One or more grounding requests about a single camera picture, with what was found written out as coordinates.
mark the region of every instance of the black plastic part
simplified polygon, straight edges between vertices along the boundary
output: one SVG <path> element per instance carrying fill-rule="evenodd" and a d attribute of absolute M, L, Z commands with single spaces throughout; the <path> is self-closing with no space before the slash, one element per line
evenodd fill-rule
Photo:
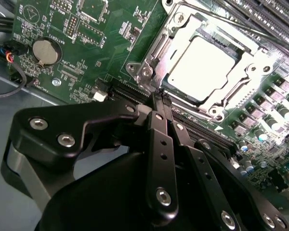
<path fill-rule="evenodd" d="M 147 155 L 125 154 L 60 190 L 47 204 L 39 231 L 214 231 L 205 199 L 176 168 L 179 213 L 156 227 L 141 213 Z"/>
<path fill-rule="evenodd" d="M 285 229 L 274 221 L 275 231 L 289 231 L 289 223 L 284 216 L 247 182 L 213 145 L 210 145 L 211 149 L 208 150 L 203 144 L 204 142 L 208 143 L 206 140 L 199 140 L 196 147 L 206 154 L 233 212 L 240 215 L 246 228 L 248 230 L 271 230 L 263 218 L 263 215 L 266 214 L 271 219 L 278 216 L 284 221 Z"/>
<path fill-rule="evenodd" d="M 15 40 L 4 42 L 3 48 L 15 55 L 22 55 L 28 52 L 29 46 Z"/>
<path fill-rule="evenodd" d="M 16 188 L 18 191 L 22 192 L 24 195 L 31 197 L 29 191 L 25 187 L 24 182 L 21 180 L 20 176 L 13 172 L 7 165 L 7 157 L 10 149 L 11 141 L 8 140 L 8 143 L 6 145 L 6 149 L 3 156 L 3 161 L 1 163 L 0 172 L 3 176 L 5 182 L 7 182 L 9 185 L 11 185 L 13 188 Z"/>
<path fill-rule="evenodd" d="M 126 101 L 24 109 L 13 118 L 10 139 L 20 153 L 55 171 L 66 171 L 72 168 L 82 151 L 87 131 L 94 126 L 132 122 L 138 116 L 136 108 Z M 46 120 L 48 127 L 34 130 L 29 123 L 33 118 Z M 71 135 L 75 145 L 69 148 L 61 146 L 57 141 L 61 134 Z"/>
<path fill-rule="evenodd" d="M 148 168 L 146 180 L 147 214 L 157 226 L 171 222 L 178 213 L 178 196 L 172 138 L 167 135 L 167 120 L 162 112 L 148 115 Z M 157 190 L 165 190 L 171 197 L 170 205 L 162 205 Z"/>

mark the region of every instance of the mounting hole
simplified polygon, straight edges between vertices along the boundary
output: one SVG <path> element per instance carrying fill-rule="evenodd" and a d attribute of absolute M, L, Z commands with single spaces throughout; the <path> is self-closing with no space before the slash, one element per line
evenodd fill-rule
<path fill-rule="evenodd" d="M 207 178 L 208 180 L 212 180 L 212 177 L 211 177 L 211 175 L 210 175 L 210 174 L 208 174 L 208 173 L 205 173 L 204 175 L 206 176 L 206 178 Z"/>
<path fill-rule="evenodd" d="M 265 66 L 263 68 L 263 72 L 265 72 L 265 73 L 269 72 L 270 70 L 271 70 L 271 67 L 269 67 L 269 66 Z"/>
<path fill-rule="evenodd" d="M 222 120 L 223 120 L 223 117 L 222 117 L 221 115 L 219 115 L 219 116 L 216 117 L 216 120 L 217 120 L 217 121 L 222 121 Z"/>
<path fill-rule="evenodd" d="M 166 5 L 171 6 L 172 5 L 172 0 L 166 0 Z"/>
<path fill-rule="evenodd" d="M 167 159 L 168 159 L 167 156 L 166 156 L 164 153 L 162 153 L 162 154 L 160 155 L 160 157 L 161 157 L 163 160 L 167 160 Z"/>

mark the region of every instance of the screw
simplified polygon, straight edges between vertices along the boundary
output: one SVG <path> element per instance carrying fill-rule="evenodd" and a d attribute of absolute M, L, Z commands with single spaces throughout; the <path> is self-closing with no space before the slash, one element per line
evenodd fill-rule
<path fill-rule="evenodd" d="M 149 72 L 148 70 L 144 70 L 144 71 L 143 71 L 143 75 L 144 75 L 145 77 L 149 77 L 149 76 L 150 76 L 150 72 Z"/>
<path fill-rule="evenodd" d="M 173 17 L 173 21 L 177 26 L 183 26 L 185 23 L 185 15 L 182 12 L 178 12 Z"/>
<path fill-rule="evenodd" d="M 278 222 L 278 224 L 283 227 L 284 229 L 286 228 L 285 223 L 283 222 L 282 219 L 280 219 L 278 216 L 275 216 L 275 220 Z"/>
<path fill-rule="evenodd" d="M 126 106 L 126 109 L 127 109 L 129 112 L 135 112 L 135 109 L 133 109 L 133 108 L 130 107 L 130 106 Z"/>
<path fill-rule="evenodd" d="M 48 127 L 46 120 L 34 118 L 30 120 L 30 126 L 35 130 L 44 130 Z"/>
<path fill-rule="evenodd" d="M 269 67 L 269 66 L 265 66 L 264 68 L 263 68 L 263 72 L 269 72 L 271 70 L 271 68 Z"/>
<path fill-rule="evenodd" d="M 55 87 L 59 87 L 59 86 L 61 85 L 61 80 L 59 80 L 58 78 L 53 78 L 52 84 L 53 84 Z"/>
<path fill-rule="evenodd" d="M 203 142 L 202 145 L 206 148 L 206 149 L 211 149 L 210 145 L 208 143 Z"/>
<path fill-rule="evenodd" d="M 268 226 L 270 226 L 272 229 L 275 228 L 275 224 L 274 224 L 273 220 L 268 215 L 264 214 L 263 218 L 264 218 L 264 221 L 266 222 L 266 224 Z"/>
<path fill-rule="evenodd" d="M 156 116 L 157 119 L 163 120 L 163 117 L 160 114 L 156 114 L 155 116 Z"/>
<path fill-rule="evenodd" d="M 74 146 L 75 139 L 71 135 L 62 134 L 58 137 L 58 142 L 63 147 L 70 148 L 70 147 Z"/>
<path fill-rule="evenodd" d="M 178 129 L 180 129 L 181 131 L 184 129 L 184 127 L 181 124 L 177 124 Z"/>
<path fill-rule="evenodd" d="M 158 201 L 164 206 L 170 206 L 171 204 L 171 197 L 168 192 L 164 189 L 158 189 L 156 192 L 156 198 Z"/>
<path fill-rule="evenodd" d="M 233 218 L 229 215 L 229 213 L 227 213 L 226 211 L 223 211 L 222 214 L 222 220 L 225 223 L 225 225 L 231 229 L 234 230 L 236 228 L 236 224 L 235 221 L 233 220 Z"/>

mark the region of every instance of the wire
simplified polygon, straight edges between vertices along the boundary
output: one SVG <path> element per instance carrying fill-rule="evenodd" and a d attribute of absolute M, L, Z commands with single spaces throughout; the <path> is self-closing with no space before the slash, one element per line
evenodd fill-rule
<path fill-rule="evenodd" d="M 13 63 L 13 58 L 11 57 L 12 52 L 7 51 L 6 52 L 6 61 L 8 61 L 9 63 Z"/>
<path fill-rule="evenodd" d="M 5 55 L 5 50 L 3 47 L 0 47 L 0 52 Z"/>
<path fill-rule="evenodd" d="M 0 23 L 1 23 L 1 24 L 9 24 L 9 25 L 12 25 L 12 24 L 14 23 L 14 19 L 12 19 L 12 18 L 0 17 Z"/>
<path fill-rule="evenodd" d="M 16 71 L 18 71 L 18 73 L 21 75 L 22 77 L 22 82 L 21 84 L 14 90 L 10 91 L 10 92 L 7 92 L 7 93 L 3 93 L 3 94 L 0 94 L 0 99 L 2 98 L 6 98 L 6 97 L 9 97 L 9 96 L 12 96 L 14 94 L 16 94 L 17 92 L 19 92 L 27 83 L 27 77 L 24 73 L 24 71 L 21 69 L 21 67 L 16 64 L 16 63 L 11 63 L 11 66 L 14 67 L 16 69 Z"/>
<path fill-rule="evenodd" d="M 0 25 L 0 32 L 11 33 L 12 30 L 13 30 L 12 25 Z"/>
<path fill-rule="evenodd" d="M 15 12 L 15 4 L 11 0 L 0 0 L 0 5 L 11 13 Z"/>
<path fill-rule="evenodd" d="M 284 42 L 284 41 L 282 41 L 282 40 L 280 40 L 280 39 L 274 38 L 273 36 L 268 35 L 268 34 L 266 34 L 266 33 L 264 33 L 264 32 L 261 32 L 261 31 L 259 31 L 259 30 L 252 29 L 252 28 L 250 28 L 250 27 L 248 27 L 248 26 L 245 26 L 245 25 L 243 25 L 243 24 L 234 22 L 234 21 L 232 21 L 232 20 L 230 20 L 230 19 L 228 19 L 228 18 L 219 16 L 218 14 L 212 13 L 212 12 L 210 12 L 210 11 L 206 11 L 206 10 L 204 10 L 204 9 L 202 9 L 202 8 L 199 8 L 199 7 L 197 7 L 197 6 L 194 6 L 194 5 L 189 4 L 189 3 L 187 3 L 187 2 L 182 3 L 182 5 L 187 6 L 187 7 L 190 7 L 190 8 L 192 8 L 192 9 L 195 9 L 195 10 L 201 12 L 201 13 L 204 13 L 204 14 L 206 14 L 206 15 L 209 15 L 209 16 L 213 17 L 213 18 L 216 18 L 216 19 L 219 19 L 219 20 L 221 20 L 221 21 L 223 21 L 223 22 L 226 22 L 226 23 L 229 23 L 229 24 L 231 24 L 231 25 L 234 25 L 234 26 L 236 26 L 236 27 L 238 27 L 238 28 L 241 28 L 241 29 L 243 29 L 243 30 L 246 30 L 246 31 L 248 31 L 248 32 L 254 33 L 254 34 L 256 34 L 256 35 L 258 35 L 258 36 L 260 36 L 260 37 L 262 37 L 262 38 L 266 38 L 266 39 L 268 39 L 268 40 L 270 40 L 270 41 L 272 41 L 272 42 L 275 42 L 275 43 L 277 43 L 277 44 L 279 44 L 279 45 L 281 45 L 281 46 L 284 46 L 284 47 L 286 47 L 287 49 L 289 49 L 289 44 L 287 44 L 286 42 Z"/>

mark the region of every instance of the ram slot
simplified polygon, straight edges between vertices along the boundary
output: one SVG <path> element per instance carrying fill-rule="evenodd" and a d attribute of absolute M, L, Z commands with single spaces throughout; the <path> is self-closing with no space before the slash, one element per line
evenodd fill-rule
<path fill-rule="evenodd" d="M 247 26 L 251 27 L 252 29 L 261 30 L 261 28 L 259 26 L 256 26 L 255 23 L 251 22 L 248 17 L 243 15 L 239 10 L 237 10 L 233 6 L 231 6 L 228 3 L 226 3 L 224 0 L 215 0 L 215 3 L 218 4 L 221 8 L 224 8 L 226 11 L 228 11 L 230 13 L 230 15 L 232 15 L 234 18 L 236 18 L 239 21 L 243 22 L 244 24 L 246 24 Z M 289 50 L 288 49 L 284 48 L 283 46 L 281 46 L 281 45 L 279 45 L 277 43 L 274 43 L 272 41 L 268 41 L 267 39 L 263 38 L 262 40 L 274 44 L 274 46 L 276 48 L 281 50 L 285 55 L 287 55 L 289 57 Z"/>
<path fill-rule="evenodd" d="M 266 9 L 259 9 L 259 5 L 253 0 L 246 0 L 242 4 L 235 0 L 226 0 L 226 2 L 243 12 L 275 38 L 283 39 L 289 43 L 289 28 L 281 21 L 276 20 Z"/>

